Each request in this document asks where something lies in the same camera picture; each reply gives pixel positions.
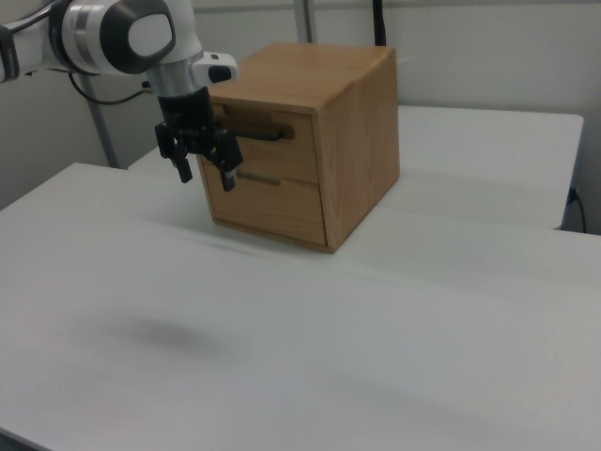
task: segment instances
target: white wall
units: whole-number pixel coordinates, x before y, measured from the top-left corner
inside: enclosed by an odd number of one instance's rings
[[[386,8],[404,104],[573,113],[575,183],[601,234],[601,5]],[[322,43],[373,43],[371,11],[318,10]],[[579,230],[571,211],[570,228]]]
[[[72,163],[106,165],[67,75],[43,71],[0,85],[0,210]]]
[[[196,29],[205,49],[237,59],[277,40],[297,40],[292,9],[196,14]],[[100,99],[118,99],[139,89],[142,80],[98,77],[93,85]],[[154,126],[162,121],[162,115],[153,96],[101,108],[121,167],[128,167],[157,146]]]

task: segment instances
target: wooden panel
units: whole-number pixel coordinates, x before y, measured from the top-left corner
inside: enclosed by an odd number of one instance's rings
[[[212,86],[211,97],[314,114],[389,55],[384,47],[276,43],[241,61],[238,80]]]
[[[314,121],[328,246],[338,248],[396,183],[396,59],[373,68]]]
[[[318,183],[315,141],[311,117],[261,109],[237,109],[215,104],[215,118],[224,127],[245,132],[276,133],[278,141],[239,138],[244,163],[241,174],[267,179]]]
[[[286,179],[271,184],[238,178],[236,188],[226,193],[217,168],[203,165],[202,170],[211,197],[213,219],[217,222],[325,244],[318,185]]]
[[[258,237],[269,238],[271,240],[286,242],[288,244],[295,244],[297,246],[300,245],[302,247],[306,247],[308,249],[313,249],[314,251],[319,251],[319,252],[323,252],[326,254],[333,254],[335,252],[334,249],[326,247],[324,244],[316,244],[314,242],[309,242],[309,241],[300,241],[300,240],[296,240],[294,238],[283,237],[282,235],[276,235],[274,233],[269,233],[264,230],[259,230],[258,228],[250,228],[250,227],[245,227],[243,225],[227,223],[226,221],[216,220],[214,222],[217,226],[231,228],[233,230],[237,230],[238,232],[252,233],[253,235],[256,235]]]

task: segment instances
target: black cable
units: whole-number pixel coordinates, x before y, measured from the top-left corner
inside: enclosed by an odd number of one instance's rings
[[[376,35],[376,45],[386,45],[386,24],[384,23],[384,6],[382,0],[373,0],[374,4],[374,34]]]
[[[99,101],[98,99],[94,99],[93,97],[90,97],[84,93],[84,91],[77,85],[77,83],[75,83],[75,77],[73,77],[72,72],[69,72],[69,79],[71,80],[71,84],[73,85],[73,87],[77,90],[77,92],[82,97],[84,97],[87,101],[91,101],[92,103],[97,103],[98,105],[104,105],[104,106],[120,105],[122,103],[132,101],[133,99],[136,99],[145,93],[144,89],[141,89],[138,92],[136,92],[135,94],[131,94],[129,97],[126,97],[125,99],[121,99],[119,101]]]
[[[34,25],[40,21],[43,21],[44,19],[46,19],[48,16],[50,16],[50,10],[44,12],[43,14],[40,14],[38,17],[32,19],[29,22],[26,23],[22,23],[19,26],[15,26],[14,28],[12,28],[10,30],[10,32],[14,35],[16,33],[19,33],[20,31],[23,31],[25,28],[29,28],[31,25]]]
[[[582,205],[582,199],[578,192],[574,194],[574,200],[580,205],[580,214],[582,215],[582,233],[586,233],[586,214],[584,213],[584,205]]]

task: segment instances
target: wooden handle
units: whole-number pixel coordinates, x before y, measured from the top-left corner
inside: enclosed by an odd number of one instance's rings
[[[279,141],[284,139],[285,132],[283,130],[279,130],[278,132],[273,133],[261,133],[261,132],[244,132],[242,130],[232,130],[228,129],[231,133],[239,138],[248,138],[254,139],[256,141]]]

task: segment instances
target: bottom drawer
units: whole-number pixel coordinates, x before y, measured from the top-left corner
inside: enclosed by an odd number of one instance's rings
[[[326,244],[319,186],[295,180],[256,180],[240,174],[236,188],[223,191],[219,171],[209,164],[200,169],[215,220],[269,232],[294,240]]]

